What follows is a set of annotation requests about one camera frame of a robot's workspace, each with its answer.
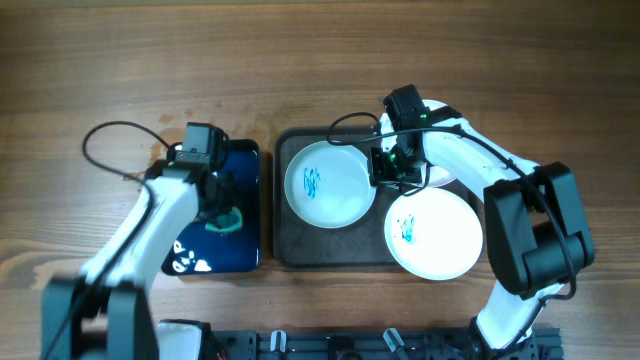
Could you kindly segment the green yellow sponge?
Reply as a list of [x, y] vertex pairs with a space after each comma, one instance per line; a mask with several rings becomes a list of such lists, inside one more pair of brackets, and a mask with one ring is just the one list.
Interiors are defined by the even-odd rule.
[[232, 207], [228, 212], [214, 216], [205, 224], [205, 230], [218, 234], [228, 234], [239, 231], [243, 226], [243, 216], [238, 207]]

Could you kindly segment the white plate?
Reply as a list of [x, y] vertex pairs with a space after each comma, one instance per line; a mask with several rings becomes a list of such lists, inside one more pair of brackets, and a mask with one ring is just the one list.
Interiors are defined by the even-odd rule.
[[439, 188], [397, 198], [385, 216], [384, 238], [401, 267], [432, 281], [463, 275], [478, 261], [483, 247], [476, 212], [459, 196]]
[[[431, 99], [424, 100], [423, 104], [429, 110], [436, 110], [446, 106], [446, 103]], [[387, 134], [391, 133], [392, 130], [393, 127], [390, 117], [386, 112], [384, 112], [380, 117], [380, 133]], [[384, 154], [391, 154], [392, 148], [396, 145], [396, 139], [396, 136], [390, 136], [381, 140], [380, 147], [382, 148]], [[421, 185], [426, 185], [427, 187], [442, 187], [453, 182], [456, 179], [453, 174], [451, 174], [444, 168], [432, 165], [430, 163], [425, 163], [420, 168], [420, 175], [422, 176]]]
[[373, 205], [367, 157], [354, 146], [310, 144], [290, 161], [283, 185], [286, 200], [304, 222], [319, 228], [346, 227]]

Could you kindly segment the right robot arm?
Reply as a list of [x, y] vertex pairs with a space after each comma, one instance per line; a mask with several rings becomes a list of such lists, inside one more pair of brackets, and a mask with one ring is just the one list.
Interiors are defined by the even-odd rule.
[[372, 185], [418, 189], [440, 167], [483, 203], [496, 284], [472, 327], [495, 357], [519, 350], [547, 303], [572, 299], [578, 273], [594, 261], [573, 173], [560, 162], [539, 165], [504, 150], [414, 85], [393, 90], [383, 106], [382, 144], [369, 160]]

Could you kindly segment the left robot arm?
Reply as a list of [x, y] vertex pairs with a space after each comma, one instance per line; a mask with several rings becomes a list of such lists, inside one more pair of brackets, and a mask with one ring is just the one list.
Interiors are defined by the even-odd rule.
[[43, 294], [44, 359], [217, 359], [209, 324], [154, 324], [148, 290], [183, 230], [203, 224], [218, 235], [243, 220], [230, 175], [221, 173], [229, 137], [190, 123], [181, 145], [139, 178], [142, 192], [109, 242], [71, 279], [55, 277]]

